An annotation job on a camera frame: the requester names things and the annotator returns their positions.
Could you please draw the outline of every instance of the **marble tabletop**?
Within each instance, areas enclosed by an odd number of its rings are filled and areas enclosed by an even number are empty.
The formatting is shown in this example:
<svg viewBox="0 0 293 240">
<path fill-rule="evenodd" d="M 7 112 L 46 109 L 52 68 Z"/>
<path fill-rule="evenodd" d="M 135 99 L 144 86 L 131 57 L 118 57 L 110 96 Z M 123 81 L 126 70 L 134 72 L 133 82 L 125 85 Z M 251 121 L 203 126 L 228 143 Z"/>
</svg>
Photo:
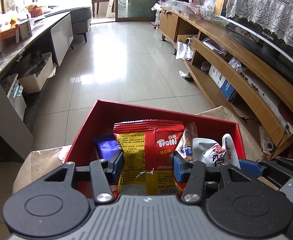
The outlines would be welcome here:
<svg viewBox="0 0 293 240">
<path fill-rule="evenodd" d="M 2 53 L 0 54 L 0 74 L 7 68 L 14 60 L 16 60 L 24 51 L 45 31 L 50 29 L 53 25 L 63 19 L 70 12 L 57 14 L 54 16 L 47 17 L 35 23 L 35 27 L 32 30 L 32 36 L 27 38 L 20 43 L 11 43 L 7 45 Z"/>
</svg>

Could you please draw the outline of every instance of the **orange basket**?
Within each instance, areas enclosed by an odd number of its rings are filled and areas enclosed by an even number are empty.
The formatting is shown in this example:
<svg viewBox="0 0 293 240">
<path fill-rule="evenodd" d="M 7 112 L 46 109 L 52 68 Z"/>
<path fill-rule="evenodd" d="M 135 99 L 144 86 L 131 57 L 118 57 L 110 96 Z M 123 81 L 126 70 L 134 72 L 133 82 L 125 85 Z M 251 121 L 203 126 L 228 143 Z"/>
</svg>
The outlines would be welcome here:
<svg viewBox="0 0 293 240">
<path fill-rule="evenodd" d="M 40 6 L 40 7 L 33 8 L 33 9 L 29 10 L 29 13 L 31 14 L 31 17 L 35 18 L 37 16 L 41 16 L 43 14 L 42 8 L 43 8 L 43 6 Z"/>
</svg>

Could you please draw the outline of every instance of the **barcode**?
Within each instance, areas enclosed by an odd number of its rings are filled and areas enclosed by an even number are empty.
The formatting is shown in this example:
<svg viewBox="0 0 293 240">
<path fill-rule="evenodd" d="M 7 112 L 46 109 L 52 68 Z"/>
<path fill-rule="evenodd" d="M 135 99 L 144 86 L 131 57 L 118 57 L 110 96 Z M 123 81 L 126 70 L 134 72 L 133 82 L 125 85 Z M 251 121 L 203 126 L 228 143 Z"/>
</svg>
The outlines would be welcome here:
<svg viewBox="0 0 293 240">
<path fill-rule="evenodd" d="M 179 190 L 177 188 L 165 188 L 160 190 L 160 195 L 177 194 L 177 193 L 179 193 Z"/>
</svg>

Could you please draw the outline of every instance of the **cabinet leg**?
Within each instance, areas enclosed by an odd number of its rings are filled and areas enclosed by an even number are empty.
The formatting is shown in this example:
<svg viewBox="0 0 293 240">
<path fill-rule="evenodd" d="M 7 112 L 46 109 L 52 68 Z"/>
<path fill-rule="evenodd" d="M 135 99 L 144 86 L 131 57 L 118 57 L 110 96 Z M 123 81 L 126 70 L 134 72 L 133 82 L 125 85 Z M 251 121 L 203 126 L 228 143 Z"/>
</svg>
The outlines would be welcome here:
<svg viewBox="0 0 293 240">
<path fill-rule="evenodd" d="M 160 41 L 166 41 L 165 36 L 162 34 Z"/>
</svg>

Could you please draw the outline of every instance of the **purple snack package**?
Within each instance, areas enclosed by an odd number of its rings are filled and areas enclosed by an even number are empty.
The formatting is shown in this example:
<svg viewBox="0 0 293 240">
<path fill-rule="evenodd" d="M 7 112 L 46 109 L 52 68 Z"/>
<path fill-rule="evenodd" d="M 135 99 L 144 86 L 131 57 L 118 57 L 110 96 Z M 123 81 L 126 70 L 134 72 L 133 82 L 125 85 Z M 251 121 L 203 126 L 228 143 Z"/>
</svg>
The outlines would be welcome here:
<svg viewBox="0 0 293 240">
<path fill-rule="evenodd" d="M 99 154 L 99 157 L 108 161 L 112 159 L 118 150 L 122 150 L 120 144 L 114 138 L 113 134 L 96 137 L 93 139 L 93 142 L 96 145 L 96 150 Z"/>
</svg>

